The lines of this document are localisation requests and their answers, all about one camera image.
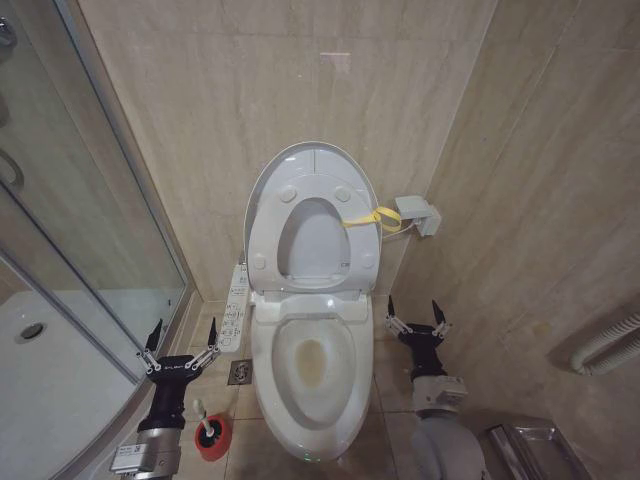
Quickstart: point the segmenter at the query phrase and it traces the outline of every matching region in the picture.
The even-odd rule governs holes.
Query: bidet control panel
[[[227,296],[227,306],[222,317],[222,327],[218,335],[221,352],[235,352],[240,348],[244,316],[249,310],[249,275],[246,264],[238,264],[233,269],[231,287]]]

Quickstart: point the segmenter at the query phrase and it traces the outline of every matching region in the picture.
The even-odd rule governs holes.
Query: toilet bowl stain
[[[309,339],[296,349],[296,366],[302,383],[314,388],[322,383],[327,366],[327,355],[320,342]]]

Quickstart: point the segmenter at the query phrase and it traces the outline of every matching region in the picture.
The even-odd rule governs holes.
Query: toilet brush handle
[[[213,430],[213,427],[209,423],[209,420],[207,419],[207,411],[204,409],[204,405],[202,405],[202,400],[200,400],[199,398],[196,398],[193,401],[193,411],[200,418],[202,426],[204,426],[204,429],[207,432],[207,437],[213,437],[213,434],[215,432]]]

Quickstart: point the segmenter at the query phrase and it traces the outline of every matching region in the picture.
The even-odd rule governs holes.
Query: toilet brush
[[[202,458],[213,462],[222,457],[231,444],[231,428],[220,414],[207,416],[198,398],[193,401],[193,411],[200,419],[196,428],[195,443]]]

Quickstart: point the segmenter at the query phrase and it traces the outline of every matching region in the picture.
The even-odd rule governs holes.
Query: red toilet brush holder
[[[213,427],[214,434],[207,436],[204,425],[200,423],[196,429],[195,442],[200,451],[200,455],[207,462],[215,462],[229,450],[231,445],[231,427],[222,415],[211,415],[207,417],[209,424]]]

